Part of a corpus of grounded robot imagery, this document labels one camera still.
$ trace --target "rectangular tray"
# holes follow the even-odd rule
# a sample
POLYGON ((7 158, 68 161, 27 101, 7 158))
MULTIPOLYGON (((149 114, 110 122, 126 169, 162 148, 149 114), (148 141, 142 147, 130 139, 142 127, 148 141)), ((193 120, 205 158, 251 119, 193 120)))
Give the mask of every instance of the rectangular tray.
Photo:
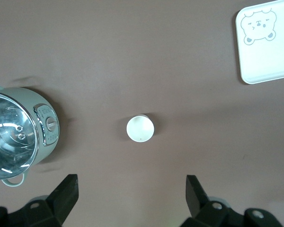
POLYGON ((242 79, 256 84, 284 78, 284 0, 242 9, 236 28, 242 79))

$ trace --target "round white object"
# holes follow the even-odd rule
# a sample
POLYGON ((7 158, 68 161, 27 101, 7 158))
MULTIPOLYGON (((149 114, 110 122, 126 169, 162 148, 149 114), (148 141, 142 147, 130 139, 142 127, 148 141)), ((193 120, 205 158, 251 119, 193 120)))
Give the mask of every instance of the round white object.
POLYGON ((153 136, 155 127, 146 115, 140 114, 127 123, 126 131, 133 141, 145 142, 153 136))

